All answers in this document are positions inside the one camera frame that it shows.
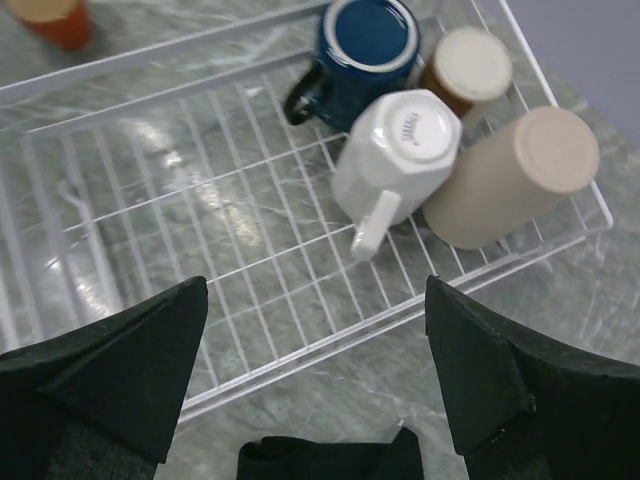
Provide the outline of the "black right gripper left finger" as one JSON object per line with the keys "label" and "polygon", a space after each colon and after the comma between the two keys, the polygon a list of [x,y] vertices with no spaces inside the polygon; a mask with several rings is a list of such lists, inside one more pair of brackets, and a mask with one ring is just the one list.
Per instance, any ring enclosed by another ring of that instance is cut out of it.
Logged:
{"label": "black right gripper left finger", "polygon": [[202,276],[1,356],[4,479],[151,479],[208,315]]}

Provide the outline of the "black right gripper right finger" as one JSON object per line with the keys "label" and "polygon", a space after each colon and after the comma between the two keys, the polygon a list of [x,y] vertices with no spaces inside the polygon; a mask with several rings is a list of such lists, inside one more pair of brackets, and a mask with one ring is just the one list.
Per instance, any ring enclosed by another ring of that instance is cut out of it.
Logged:
{"label": "black right gripper right finger", "polygon": [[425,318],[470,478],[638,478],[638,366],[541,334],[435,276]]}

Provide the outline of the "tall beige tumbler cup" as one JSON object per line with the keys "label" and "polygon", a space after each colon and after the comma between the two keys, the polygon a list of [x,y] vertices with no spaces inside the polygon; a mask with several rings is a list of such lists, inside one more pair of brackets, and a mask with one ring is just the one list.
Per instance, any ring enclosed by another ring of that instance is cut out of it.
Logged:
{"label": "tall beige tumbler cup", "polygon": [[585,121],[563,108],[538,107],[460,153],[422,213],[442,241],[483,248],[585,188],[599,165]]}

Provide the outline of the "white faceted mug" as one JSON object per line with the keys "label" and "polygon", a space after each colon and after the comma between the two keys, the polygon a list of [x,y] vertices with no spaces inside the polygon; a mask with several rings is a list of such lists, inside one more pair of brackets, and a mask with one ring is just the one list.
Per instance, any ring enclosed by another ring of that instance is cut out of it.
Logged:
{"label": "white faceted mug", "polygon": [[462,133],[453,111],[426,89],[384,95],[358,117],[331,183],[334,200],[356,227],[354,259],[371,259],[390,227],[449,178]]}

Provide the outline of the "brown and cream cup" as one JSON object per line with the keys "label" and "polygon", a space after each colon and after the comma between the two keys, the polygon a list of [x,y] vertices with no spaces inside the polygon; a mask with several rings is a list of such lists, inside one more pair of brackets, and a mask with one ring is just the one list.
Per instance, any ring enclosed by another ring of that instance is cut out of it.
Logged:
{"label": "brown and cream cup", "polygon": [[437,42],[417,86],[433,92],[471,128],[500,98],[515,93],[513,76],[506,46],[484,29],[465,26]]}

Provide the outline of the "blue enamel mug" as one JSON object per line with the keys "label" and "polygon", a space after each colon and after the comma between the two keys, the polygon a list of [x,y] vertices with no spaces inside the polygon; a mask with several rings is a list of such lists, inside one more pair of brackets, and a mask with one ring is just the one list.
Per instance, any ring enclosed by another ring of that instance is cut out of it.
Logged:
{"label": "blue enamel mug", "polygon": [[421,31],[401,1],[333,1],[318,22],[309,70],[284,100],[291,125],[312,117],[348,132],[379,97],[408,82]]}

